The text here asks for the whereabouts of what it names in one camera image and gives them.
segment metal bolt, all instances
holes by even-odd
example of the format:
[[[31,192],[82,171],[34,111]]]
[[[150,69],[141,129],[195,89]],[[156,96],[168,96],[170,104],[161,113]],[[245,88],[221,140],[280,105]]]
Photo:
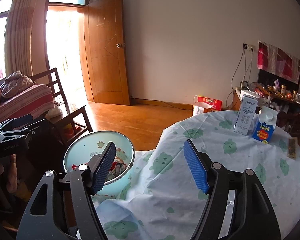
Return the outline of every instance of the metal bolt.
[[[53,171],[52,171],[52,170],[46,172],[46,176],[47,176],[47,177],[50,177],[52,174],[53,174]]]
[[[84,170],[86,170],[87,168],[88,168],[88,165],[87,165],[87,164],[81,164],[81,165],[78,167],[79,171],[84,171]]]
[[[254,172],[253,172],[253,170],[247,169],[247,170],[246,170],[246,173],[247,173],[249,176],[252,176]]]
[[[212,167],[214,167],[215,169],[220,169],[221,168],[221,164],[220,163],[213,163]]]

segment milk carton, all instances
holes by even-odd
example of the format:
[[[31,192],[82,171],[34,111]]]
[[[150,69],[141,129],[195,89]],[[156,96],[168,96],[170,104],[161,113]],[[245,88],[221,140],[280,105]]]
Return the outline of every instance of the milk carton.
[[[247,135],[254,112],[257,108],[258,100],[255,97],[243,95],[237,121],[233,131]]]
[[[268,144],[277,123],[277,115],[276,110],[263,106],[252,138]]]

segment striped curtain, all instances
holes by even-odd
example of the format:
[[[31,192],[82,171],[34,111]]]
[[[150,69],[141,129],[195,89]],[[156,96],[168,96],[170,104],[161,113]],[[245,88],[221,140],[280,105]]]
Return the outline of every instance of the striped curtain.
[[[6,75],[31,76],[31,27],[36,0],[13,0],[7,17],[4,58]]]

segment person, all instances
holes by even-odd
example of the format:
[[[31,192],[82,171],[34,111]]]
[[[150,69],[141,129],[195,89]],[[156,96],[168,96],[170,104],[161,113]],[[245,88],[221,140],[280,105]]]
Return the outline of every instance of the person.
[[[17,190],[17,166],[16,166],[16,155],[10,155],[10,166],[8,171],[8,181],[7,181],[7,191],[9,193],[14,193]],[[3,166],[0,164],[0,174],[4,171]]]

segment blue gripper pad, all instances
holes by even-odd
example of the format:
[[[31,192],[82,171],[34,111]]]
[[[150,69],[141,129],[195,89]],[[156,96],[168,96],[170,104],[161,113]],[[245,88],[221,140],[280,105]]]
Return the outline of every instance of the blue gripper pad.
[[[102,190],[105,180],[108,176],[109,170],[115,158],[115,144],[113,143],[108,151],[105,153],[105,157],[100,163],[98,169],[93,174],[93,182],[91,189],[96,194],[99,190]]]
[[[183,153],[185,155],[186,161],[194,178],[194,181],[198,189],[201,189],[203,193],[207,193],[209,190],[209,185],[207,182],[207,172],[202,166],[195,150],[192,148],[188,141],[183,144]]]

